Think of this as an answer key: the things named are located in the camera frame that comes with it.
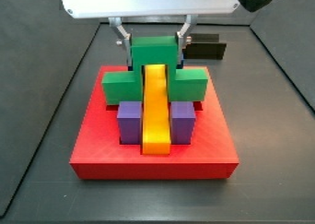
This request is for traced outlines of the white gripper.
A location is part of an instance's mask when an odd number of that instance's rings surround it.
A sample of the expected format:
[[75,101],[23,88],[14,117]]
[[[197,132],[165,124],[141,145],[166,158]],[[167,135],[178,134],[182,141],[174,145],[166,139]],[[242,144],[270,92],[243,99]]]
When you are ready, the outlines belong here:
[[133,65],[131,37],[122,25],[122,18],[187,15],[177,32],[178,64],[182,50],[198,23],[198,15],[230,14],[241,5],[238,0],[62,0],[66,11],[74,18],[110,18],[110,27],[118,34],[118,44],[125,46],[127,66]]

